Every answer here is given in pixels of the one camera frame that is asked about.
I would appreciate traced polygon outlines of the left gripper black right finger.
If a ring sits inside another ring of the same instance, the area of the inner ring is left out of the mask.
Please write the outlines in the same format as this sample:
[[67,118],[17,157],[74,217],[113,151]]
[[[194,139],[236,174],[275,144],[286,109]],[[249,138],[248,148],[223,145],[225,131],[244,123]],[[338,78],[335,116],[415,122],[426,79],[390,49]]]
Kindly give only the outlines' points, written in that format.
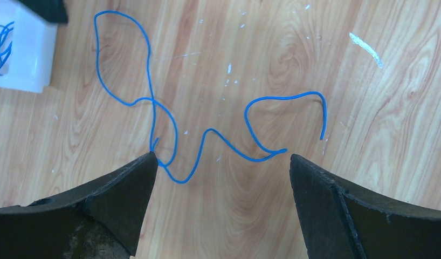
[[441,210],[373,192],[297,154],[290,182],[309,258],[441,258]]

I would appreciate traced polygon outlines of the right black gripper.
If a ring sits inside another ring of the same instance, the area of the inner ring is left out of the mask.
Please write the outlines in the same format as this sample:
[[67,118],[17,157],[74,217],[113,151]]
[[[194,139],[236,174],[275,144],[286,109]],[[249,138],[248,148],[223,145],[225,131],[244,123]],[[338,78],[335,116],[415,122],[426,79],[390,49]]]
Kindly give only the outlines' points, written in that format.
[[17,0],[49,23],[67,24],[68,12],[63,0]]

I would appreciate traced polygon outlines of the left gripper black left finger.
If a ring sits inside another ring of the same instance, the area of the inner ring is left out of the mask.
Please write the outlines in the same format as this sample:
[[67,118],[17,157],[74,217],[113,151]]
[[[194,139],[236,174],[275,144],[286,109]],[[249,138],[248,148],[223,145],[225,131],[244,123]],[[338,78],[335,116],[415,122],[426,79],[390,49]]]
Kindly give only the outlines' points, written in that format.
[[0,208],[0,258],[135,256],[157,168],[149,152],[28,206]]

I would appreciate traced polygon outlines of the white three-compartment bin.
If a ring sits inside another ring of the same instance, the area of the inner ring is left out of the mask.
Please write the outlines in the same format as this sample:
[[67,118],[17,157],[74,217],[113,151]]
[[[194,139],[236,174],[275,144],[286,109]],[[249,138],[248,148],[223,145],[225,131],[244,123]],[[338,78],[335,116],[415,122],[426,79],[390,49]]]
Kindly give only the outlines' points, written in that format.
[[41,93],[50,84],[57,24],[0,1],[0,87]]

